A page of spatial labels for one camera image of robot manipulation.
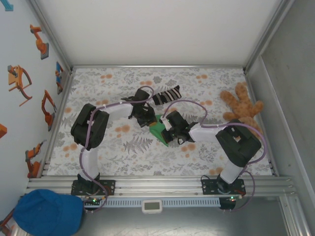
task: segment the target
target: green block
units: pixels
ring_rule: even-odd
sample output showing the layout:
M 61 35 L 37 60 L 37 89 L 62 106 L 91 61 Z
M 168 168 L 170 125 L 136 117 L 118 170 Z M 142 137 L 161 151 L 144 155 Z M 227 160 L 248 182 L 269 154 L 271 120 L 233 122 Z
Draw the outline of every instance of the green block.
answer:
M 157 123 L 153 126 L 150 126 L 150 133 L 153 134 L 157 139 L 159 139 L 165 146 L 168 147 L 168 144 L 164 141 L 164 138 L 161 135 L 161 132 L 165 129 L 165 125 L 159 122 L 159 119 L 162 115 L 156 115 Z

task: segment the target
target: patterned mat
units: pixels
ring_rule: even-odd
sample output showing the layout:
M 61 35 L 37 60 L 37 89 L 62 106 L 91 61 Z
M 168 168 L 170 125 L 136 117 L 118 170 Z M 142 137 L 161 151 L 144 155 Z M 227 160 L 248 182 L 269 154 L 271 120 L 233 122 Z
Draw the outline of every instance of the patterned mat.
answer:
M 230 108 L 220 99 L 220 92 L 234 93 L 238 82 L 245 83 L 242 69 L 219 68 L 80 68 L 76 70 L 66 103 L 62 124 L 57 135 L 48 175 L 77 175 L 79 148 L 70 134 L 71 126 L 86 103 L 96 106 L 111 104 L 123 97 L 133 96 L 142 85 L 154 88 L 155 93 L 180 86 L 182 99 L 190 99 L 208 110 L 205 124 L 226 123 L 222 115 Z M 156 106 L 156 114 L 163 114 L 169 104 Z M 177 110 L 190 123 L 200 121 L 204 111 L 200 107 L 180 102 Z M 184 143 L 176 141 L 164 146 L 148 127 L 140 128 L 136 119 L 121 118 L 107 125 L 105 137 L 98 151 L 98 165 L 102 175 L 110 176 L 200 176 L 217 175 L 224 168 L 227 157 L 219 145 L 212 143 Z M 271 175 L 267 158 L 248 169 L 254 175 Z

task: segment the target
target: sock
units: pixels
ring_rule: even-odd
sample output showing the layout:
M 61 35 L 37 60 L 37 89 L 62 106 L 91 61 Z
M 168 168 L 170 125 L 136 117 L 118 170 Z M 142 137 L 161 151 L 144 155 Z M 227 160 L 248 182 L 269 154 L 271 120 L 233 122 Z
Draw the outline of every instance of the sock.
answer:
M 179 85 L 177 85 L 176 87 L 170 90 L 157 93 L 156 95 L 153 96 L 153 101 L 156 105 L 162 105 L 168 102 L 175 101 L 181 97 L 182 96 L 179 93 Z

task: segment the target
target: teddy bear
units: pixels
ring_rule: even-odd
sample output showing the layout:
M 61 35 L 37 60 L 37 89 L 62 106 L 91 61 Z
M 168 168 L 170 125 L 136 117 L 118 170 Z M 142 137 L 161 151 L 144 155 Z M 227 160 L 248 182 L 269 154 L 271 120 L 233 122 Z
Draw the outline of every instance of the teddy bear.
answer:
M 257 129 L 261 134 L 262 130 L 258 126 L 257 122 L 253 119 L 255 115 L 263 109 L 263 102 L 257 101 L 254 105 L 248 97 L 246 86 L 243 83 L 237 83 L 235 87 L 235 93 L 239 100 L 237 100 L 229 91 L 222 91 L 220 93 L 221 99 L 232 109 L 233 112 L 225 112 L 223 118 L 231 121 L 238 119 L 240 122 L 250 125 Z

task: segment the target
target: purple cable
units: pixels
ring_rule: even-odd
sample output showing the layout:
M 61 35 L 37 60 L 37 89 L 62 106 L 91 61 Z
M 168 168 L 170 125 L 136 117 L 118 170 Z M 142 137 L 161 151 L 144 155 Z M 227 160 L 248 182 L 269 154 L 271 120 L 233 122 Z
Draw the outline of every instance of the purple cable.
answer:
M 103 192 L 105 193 L 105 201 L 103 201 L 102 205 L 100 205 L 95 211 L 92 211 L 92 213 L 93 212 L 97 212 L 98 210 L 100 210 L 107 203 L 107 198 L 108 198 L 108 193 L 107 193 L 105 187 L 103 185 L 101 185 L 99 182 L 97 182 L 95 179 L 93 179 L 91 176 L 88 175 L 88 173 L 84 170 L 83 163 L 82 163 L 83 152 L 84 152 L 84 150 L 87 149 L 87 147 L 89 145 L 93 117 L 94 117 L 94 115 L 95 115 L 95 113 L 97 111 L 99 111 L 101 109 L 104 109 L 104 108 L 114 107 L 114 106 L 117 106 L 117 105 L 120 105 L 120 104 L 135 104 L 135 103 L 144 103 L 144 102 L 149 101 L 154 95 L 154 89 L 151 88 L 150 86 L 142 86 L 139 89 L 142 89 L 142 88 L 149 88 L 149 89 L 151 89 L 152 94 L 151 94 L 151 96 L 149 98 L 147 98 L 145 100 L 142 100 L 142 101 L 116 102 L 116 103 L 113 103 L 113 104 L 109 104 L 107 106 L 98 107 L 91 113 L 90 120 L 89 120 L 89 125 L 88 125 L 88 131 L 87 131 L 87 138 L 86 138 L 86 141 L 85 141 L 85 146 L 81 149 L 80 156 L 79 156 L 79 162 L 80 162 L 81 170 L 85 174 L 85 176 L 88 177 L 93 183 L 97 184 L 103 190 Z
M 169 104 L 169 106 L 166 108 L 166 110 L 165 110 L 164 115 L 162 116 L 162 118 L 165 117 L 165 115 L 166 115 L 168 109 L 169 109 L 171 106 L 173 106 L 173 104 L 175 104 L 175 103 L 177 103 L 177 102 L 190 102 L 190 103 L 193 103 L 193 104 L 198 105 L 198 106 L 201 107 L 203 110 L 205 110 L 206 114 L 205 114 L 205 116 L 202 118 L 202 120 L 201 120 L 201 122 L 200 122 L 200 125 L 202 125 L 202 123 L 204 122 L 204 120 L 206 119 L 206 117 L 207 117 L 207 115 L 208 115 L 208 111 L 207 111 L 207 109 L 206 109 L 204 106 L 200 105 L 199 103 L 197 103 L 197 102 L 195 102 L 195 101 L 191 101 L 191 100 L 176 100 L 176 101 L 172 102 L 172 103 Z
M 249 174 L 251 176 L 251 178 L 252 178 L 252 195 L 251 195 L 249 200 L 244 205 L 242 205 L 240 208 L 238 208 L 236 210 L 231 210 L 230 212 L 236 212 L 236 211 L 244 209 L 245 207 L 248 206 L 248 204 L 252 201 L 252 198 L 254 197 L 255 190 L 256 190 L 256 184 L 255 184 L 254 176 L 252 176 L 252 174 L 250 172 L 248 172 L 248 171 L 243 171 L 243 173 Z
M 243 126 L 243 127 L 248 128 L 248 129 L 251 129 L 252 131 L 255 131 L 257 133 L 257 135 L 261 138 L 261 140 L 262 140 L 262 142 L 264 144 L 264 152 L 263 152 L 263 154 L 257 160 L 250 161 L 249 163 L 247 163 L 247 165 L 250 165 L 250 164 L 253 164 L 253 163 L 257 163 L 258 161 L 261 161 L 265 157 L 265 155 L 267 154 L 268 146 L 267 146 L 267 142 L 266 142 L 266 139 L 264 138 L 264 136 L 257 129 L 255 129 L 254 127 L 251 127 L 250 125 L 243 124 L 243 123 L 226 123 L 226 124 L 209 125 L 209 126 L 202 125 L 201 127 L 202 128 L 207 128 L 207 129 L 213 129 L 213 128 L 222 128 L 222 127 L 227 127 L 227 126 L 233 126 L 233 125 L 235 125 L 235 126 L 237 126 L 237 125 L 238 126 Z

